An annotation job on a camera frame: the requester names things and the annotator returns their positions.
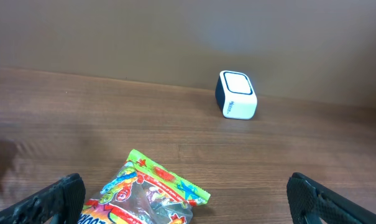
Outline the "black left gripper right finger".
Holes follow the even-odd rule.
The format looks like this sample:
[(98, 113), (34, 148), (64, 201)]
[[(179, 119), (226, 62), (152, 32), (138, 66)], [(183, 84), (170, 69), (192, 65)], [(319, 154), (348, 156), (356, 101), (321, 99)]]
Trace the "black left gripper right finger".
[(294, 224), (376, 223), (376, 214), (299, 172), (288, 180), (287, 198)]

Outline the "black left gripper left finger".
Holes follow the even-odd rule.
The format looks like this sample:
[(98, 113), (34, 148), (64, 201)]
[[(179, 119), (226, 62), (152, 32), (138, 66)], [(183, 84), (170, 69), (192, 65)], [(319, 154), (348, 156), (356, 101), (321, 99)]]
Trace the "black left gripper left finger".
[(77, 223), (85, 194), (80, 175), (70, 174), (0, 211), (0, 224)]

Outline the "colourful Haribo candy bag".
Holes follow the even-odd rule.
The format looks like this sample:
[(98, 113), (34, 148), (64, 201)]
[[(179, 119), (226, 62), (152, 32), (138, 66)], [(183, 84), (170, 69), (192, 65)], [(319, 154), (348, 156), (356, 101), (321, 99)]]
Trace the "colourful Haribo candy bag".
[(189, 223), (211, 194), (133, 149), (118, 173), (83, 205), (79, 224)]

